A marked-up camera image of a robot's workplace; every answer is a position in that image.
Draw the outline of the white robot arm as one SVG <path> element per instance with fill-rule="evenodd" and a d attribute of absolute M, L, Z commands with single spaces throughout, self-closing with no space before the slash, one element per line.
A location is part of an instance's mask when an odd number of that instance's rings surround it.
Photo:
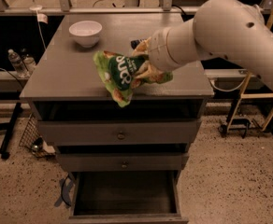
<path fill-rule="evenodd" d="M 194 17 L 156 31 L 136 47 L 149 60 L 137 78 L 174 71 L 188 63 L 222 58 L 257 75 L 273 91 L 273 33 L 257 6 L 208 0 Z"/>

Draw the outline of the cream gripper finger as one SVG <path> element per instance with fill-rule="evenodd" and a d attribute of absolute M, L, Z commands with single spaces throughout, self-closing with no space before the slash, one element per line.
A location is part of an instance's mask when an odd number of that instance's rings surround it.
<path fill-rule="evenodd" d="M 135 78 L 148 78 L 161 75 L 162 72 L 156 68 L 150 61 L 144 62 L 135 73 Z"/>
<path fill-rule="evenodd" d="M 150 42 L 151 42 L 150 38 L 147 38 L 145 41 L 141 42 L 135 49 L 133 49 L 132 55 L 133 56 L 147 55 Z"/>

